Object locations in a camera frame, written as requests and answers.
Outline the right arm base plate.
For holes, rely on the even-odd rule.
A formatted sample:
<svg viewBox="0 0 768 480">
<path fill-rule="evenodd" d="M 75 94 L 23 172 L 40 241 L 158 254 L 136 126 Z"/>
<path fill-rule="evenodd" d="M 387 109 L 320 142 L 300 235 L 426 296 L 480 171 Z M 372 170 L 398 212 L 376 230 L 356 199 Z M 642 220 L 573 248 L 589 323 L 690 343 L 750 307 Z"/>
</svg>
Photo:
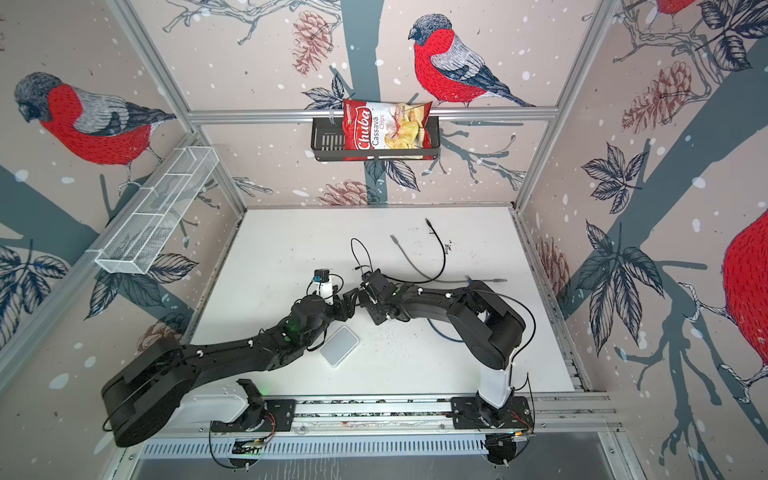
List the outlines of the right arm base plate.
<svg viewBox="0 0 768 480">
<path fill-rule="evenodd" d="M 450 404 L 450 418 L 457 430 L 529 430 L 534 425 L 533 410 L 528 399 L 523 396 L 511 396 L 499 408 L 493 407 L 478 395 L 453 397 Z"/>
</svg>

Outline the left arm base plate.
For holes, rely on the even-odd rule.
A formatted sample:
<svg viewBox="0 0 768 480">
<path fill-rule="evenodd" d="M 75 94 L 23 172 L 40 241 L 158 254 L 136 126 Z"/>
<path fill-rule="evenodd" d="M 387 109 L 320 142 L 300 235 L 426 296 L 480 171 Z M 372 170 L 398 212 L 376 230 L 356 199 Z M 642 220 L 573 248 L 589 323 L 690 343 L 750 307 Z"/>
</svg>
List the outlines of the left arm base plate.
<svg viewBox="0 0 768 480">
<path fill-rule="evenodd" d="M 213 421 L 209 427 L 212 433 L 269 434 L 291 430 L 296 401 L 292 399 L 264 399 L 246 409 L 230 422 Z"/>
</svg>

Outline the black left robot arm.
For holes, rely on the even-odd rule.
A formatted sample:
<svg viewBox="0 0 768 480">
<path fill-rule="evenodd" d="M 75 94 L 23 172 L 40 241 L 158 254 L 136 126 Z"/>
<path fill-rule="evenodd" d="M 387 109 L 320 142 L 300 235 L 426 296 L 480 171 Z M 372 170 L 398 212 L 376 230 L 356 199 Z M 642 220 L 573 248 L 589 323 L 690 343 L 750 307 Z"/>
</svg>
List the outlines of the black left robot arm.
<svg viewBox="0 0 768 480">
<path fill-rule="evenodd" d="M 137 445 L 158 433 L 190 391 L 208 383 L 254 371 L 273 371 L 299 359 L 334 321 L 355 313 L 353 289 L 327 303 L 307 295 L 275 326 L 251 337 L 217 344 L 157 340 L 101 390 L 105 429 L 117 446 Z"/>
</svg>

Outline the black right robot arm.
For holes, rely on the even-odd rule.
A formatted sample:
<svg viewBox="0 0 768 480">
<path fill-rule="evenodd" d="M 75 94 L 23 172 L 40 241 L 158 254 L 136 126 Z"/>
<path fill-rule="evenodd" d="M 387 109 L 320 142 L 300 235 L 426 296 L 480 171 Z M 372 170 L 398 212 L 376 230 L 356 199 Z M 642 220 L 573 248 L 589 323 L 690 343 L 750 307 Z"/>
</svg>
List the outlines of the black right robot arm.
<svg viewBox="0 0 768 480">
<path fill-rule="evenodd" d="M 480 405 L 501 410 L 513 393 L 513 357 L 523 347 L 526 322 L 501 294 L 481 281 L 455 289 L 396 283 L 381 271 L 363 276 L 357 299 L 376 324 L 426 319 L 450 324 L 482 365 Z"/>
</svg>

